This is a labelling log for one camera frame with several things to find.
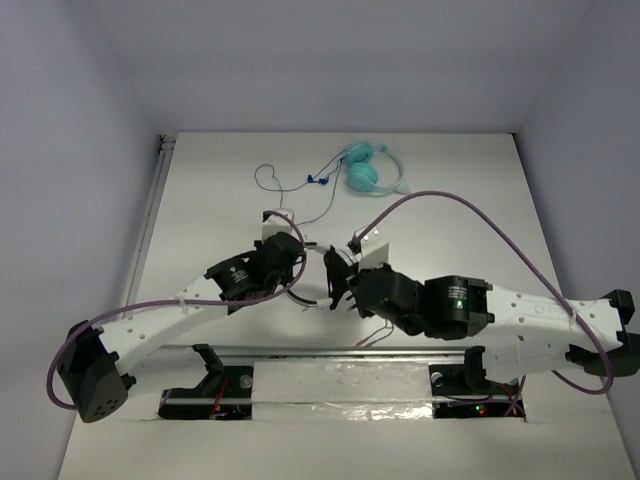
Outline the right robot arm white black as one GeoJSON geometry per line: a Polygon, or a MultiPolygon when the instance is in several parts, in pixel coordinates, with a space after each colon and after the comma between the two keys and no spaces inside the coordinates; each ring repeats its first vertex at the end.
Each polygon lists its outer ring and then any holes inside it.
{"type": "Polygon", "coordinates": [[[348,285],[363,318],[378,316],[409,336],[466,341],[461,378],[475,393],[552,370],[597,377],[639,371],[639,337],[626,330],[635,306],[624,290],[557,300],[462,276],[419,282],[389,266],[358,273],[348,285]]]}

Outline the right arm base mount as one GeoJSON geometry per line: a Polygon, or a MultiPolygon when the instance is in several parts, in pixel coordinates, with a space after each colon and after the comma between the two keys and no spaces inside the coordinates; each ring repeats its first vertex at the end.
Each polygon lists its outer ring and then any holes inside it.
{"type": "Polygon", "coordinates": [[[436,419],[526,418],[522,382],[489,380],[482,363],[485,351],[485,347],[471,347],[461,363],[429,367],[436,419]]]}

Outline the white black headphones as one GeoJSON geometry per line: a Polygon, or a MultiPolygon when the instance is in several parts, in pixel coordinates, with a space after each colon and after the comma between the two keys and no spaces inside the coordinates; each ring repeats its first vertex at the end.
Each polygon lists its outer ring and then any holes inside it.
{"type": "Polygon", "coordinates": [[[336,248],[333,245],[309,241],[304,244],[304,248],[305,253],[314,252],[322,256],[326,274],[327,296],[312,300],[289,290],[286,297],[304,310],[329,309],[333,311],[344,296],[347,296],[348,299],[352,298],[349,294],[349,279],[358,273],[362,258],[361,253],[354,253],[348,247],[336,248]]]}

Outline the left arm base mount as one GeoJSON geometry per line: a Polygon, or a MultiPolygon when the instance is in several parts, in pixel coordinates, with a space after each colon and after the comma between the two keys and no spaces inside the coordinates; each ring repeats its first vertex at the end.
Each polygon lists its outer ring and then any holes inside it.
{"type": "Polygon", "coordinates": [[[241,421],[252,419],[252,365],[225,365],[213,348],[195,344],[205,374],[194,386],[163,391],[158,416],[164,420],[241,421]]]}

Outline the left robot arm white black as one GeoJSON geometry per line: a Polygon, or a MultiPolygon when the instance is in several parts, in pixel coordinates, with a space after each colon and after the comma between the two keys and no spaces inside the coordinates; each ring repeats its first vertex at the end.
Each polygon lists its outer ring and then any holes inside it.
{"type": "Polygon", "coordinates": [[[208,268],[175,297],[127,305],[74,325],[49,373],[62,380],[80,419],[105,419],[149,378],[145,361],[171,340],[236,311],[271,301],[301,277],[305,244],[286,232],[208,268]]]}

